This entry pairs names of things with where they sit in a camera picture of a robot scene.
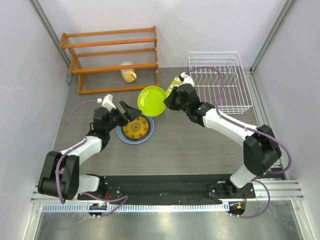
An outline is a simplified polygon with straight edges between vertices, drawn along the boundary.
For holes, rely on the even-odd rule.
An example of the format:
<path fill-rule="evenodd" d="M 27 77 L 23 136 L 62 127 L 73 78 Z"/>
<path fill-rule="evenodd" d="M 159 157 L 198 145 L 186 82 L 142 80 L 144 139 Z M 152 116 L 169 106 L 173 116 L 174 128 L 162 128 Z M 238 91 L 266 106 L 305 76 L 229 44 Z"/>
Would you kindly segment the yellow patterned plate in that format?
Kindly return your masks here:
<path fill-rule="evenodd" d="M 127 125 L 121 127 L 121 133 L 130 141 L 137 142 L 144 139 L 151 132 L 152 126 L 150 120 L 139 115 L 135 120 L 130 121 Z"/>

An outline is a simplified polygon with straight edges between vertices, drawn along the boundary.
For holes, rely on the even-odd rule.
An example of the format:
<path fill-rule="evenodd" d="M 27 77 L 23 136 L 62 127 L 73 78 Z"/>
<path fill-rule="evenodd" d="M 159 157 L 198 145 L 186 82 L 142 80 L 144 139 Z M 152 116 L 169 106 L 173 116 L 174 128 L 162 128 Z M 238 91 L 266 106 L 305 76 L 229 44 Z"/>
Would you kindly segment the lime green plate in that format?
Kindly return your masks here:
<path fill-rule="evenodd" d="M 137 97 L 137 106 L 148 117 L 157 117 L 166 109 L 165 91 L 156 85 L 145 87 Z"/>

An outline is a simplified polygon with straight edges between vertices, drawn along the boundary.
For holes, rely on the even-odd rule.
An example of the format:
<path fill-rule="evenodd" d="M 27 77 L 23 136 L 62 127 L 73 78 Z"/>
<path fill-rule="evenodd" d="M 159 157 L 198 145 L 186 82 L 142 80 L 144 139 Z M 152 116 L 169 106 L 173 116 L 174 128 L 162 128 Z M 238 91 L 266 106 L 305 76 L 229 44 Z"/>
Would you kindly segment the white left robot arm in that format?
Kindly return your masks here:
<path fill-rule="evenodd" d="M 134 121 L 142 111 L 120 102 L 122 113 L 109 100 L 93 112 L 90 129 L 79 143 L 63 151 L 47 153 L 37 184 L 39 194 L 57 197 L 62 204 L 72 200 L 77 194 L 89 192 L 100 200 L 107 192 L 100 178 L 95 175 L 80 175 L 80 166 L 93 155 L 105 149 L 110 141 L 110 132 Z"/>

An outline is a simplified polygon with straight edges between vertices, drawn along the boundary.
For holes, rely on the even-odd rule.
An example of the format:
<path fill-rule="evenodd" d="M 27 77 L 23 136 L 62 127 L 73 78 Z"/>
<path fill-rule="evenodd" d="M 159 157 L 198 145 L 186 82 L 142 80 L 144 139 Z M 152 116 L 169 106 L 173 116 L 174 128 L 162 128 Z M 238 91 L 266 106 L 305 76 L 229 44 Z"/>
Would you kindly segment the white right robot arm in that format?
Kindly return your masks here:
<path fill-rule="evenodd" d="M 242 147 L 243 164 L 226 180 L 225 190 L 230 197 L 242 194 L 245 185 L 263 175 L 282 156 L 268 125 L 256 127 L 228 117 L 216 106 L 201 102 L 189 83 L 173 86 L 163 102 L 170 110 L 183 111 L 191 122 L 215 130 Z"/>

